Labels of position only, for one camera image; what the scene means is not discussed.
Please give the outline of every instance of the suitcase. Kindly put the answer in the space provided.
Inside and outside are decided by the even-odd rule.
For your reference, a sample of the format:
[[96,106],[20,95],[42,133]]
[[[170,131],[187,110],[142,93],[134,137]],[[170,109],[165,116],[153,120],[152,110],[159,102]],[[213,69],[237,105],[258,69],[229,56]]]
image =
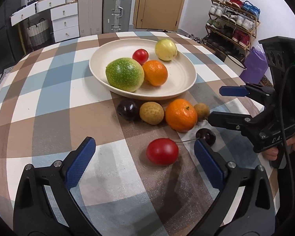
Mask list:
[[102,33],[103,0],[78,0],[80,37]]
[[128,32],[132,0],[104,0],[103,32]]

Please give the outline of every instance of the suitcase handle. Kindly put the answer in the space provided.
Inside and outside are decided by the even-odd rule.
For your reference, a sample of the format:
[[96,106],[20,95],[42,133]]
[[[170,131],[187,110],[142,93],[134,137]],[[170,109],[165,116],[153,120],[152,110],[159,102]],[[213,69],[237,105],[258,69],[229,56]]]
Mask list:
[[120,15],[118,15],[117,18],[121,18],[124,15],[124,9],[120,6],[118,6],[118,9],[120,9]]

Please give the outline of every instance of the blue gripper pad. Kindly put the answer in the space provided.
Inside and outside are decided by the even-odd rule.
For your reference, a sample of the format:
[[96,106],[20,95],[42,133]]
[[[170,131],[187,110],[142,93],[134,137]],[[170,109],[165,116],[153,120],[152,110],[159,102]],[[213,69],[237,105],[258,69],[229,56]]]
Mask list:
[[68,168],[65,177],[65,186],[68,190],[78,185],[85,169],[87,168],[87,165],[95,153],[95,148],[95,140],[90,138],[75,160],[72,162],[71,166]]
[[214,161],[211,154],[199,140],[196,140],[194,143],[194,154],[196,155],[213,188],[222,190],[225,185],[224,174]]
[[222,86],[219,89],[219,93],[221,96],[227,97],[245,97],[249,94],[249,91],[244,86]]

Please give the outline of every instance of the tablecloth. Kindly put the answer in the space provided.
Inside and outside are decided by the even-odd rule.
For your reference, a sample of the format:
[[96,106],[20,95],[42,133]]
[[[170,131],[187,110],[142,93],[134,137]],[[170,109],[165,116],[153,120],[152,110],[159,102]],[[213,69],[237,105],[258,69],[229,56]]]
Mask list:
[[[0,216],[4,221],[13,226],[16,191],[26,164],[50,166],[91,136],[97,144],[95,155],[71,193],[94,226],[104,236],[187,235],[218,194],[194,156],[194,142],[179,144],[178,161],[166,167],[151,164],[145,150],[160,137],[193,139],[202,127],[216,134],[212,149],[226,161],[246,168],[265,167],[278,209],[277,172],[253,152],[240,132],[213,128],[205,121],[187,133],[177,133],[164,122],[129,123],[116,113],[124,98],[104,88],[88,63],[101,45],[123,38],[172,39],[197,71],[195,85],[180,96],[193,105],[202,102],[211,111],[252,116],[262,109],[249,98],[222,97],[221,86],[242,85],[241,79],[203,45],[179,34],[100,34],[34,51],[17,63],[0,86]],[[166,108],[170,101],[160,104]],[[46,191],[58,221],[66,224],[51,190],[46,187]]]

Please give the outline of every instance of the white plate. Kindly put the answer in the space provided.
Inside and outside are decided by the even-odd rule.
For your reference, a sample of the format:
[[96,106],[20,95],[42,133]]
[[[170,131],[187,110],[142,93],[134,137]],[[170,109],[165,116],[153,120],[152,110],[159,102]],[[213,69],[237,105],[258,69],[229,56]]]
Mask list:
[[121,57],[132,57],[138,49],[149,53],[149,60],[159,60],[155,54],[155,41],[145,39],[121,39],[106,43],[92,55],[89,66],[95,78],[110,91],[140,100],[163,100],[174,98],[189,90],[197,79],[197,73],[192,62],[181,52],[172,61],[162,61],[168,71],[167,81],[160,87],[154,87],[146,82],[135,92],[128,92],[109,85],[106,78],[107,65]]

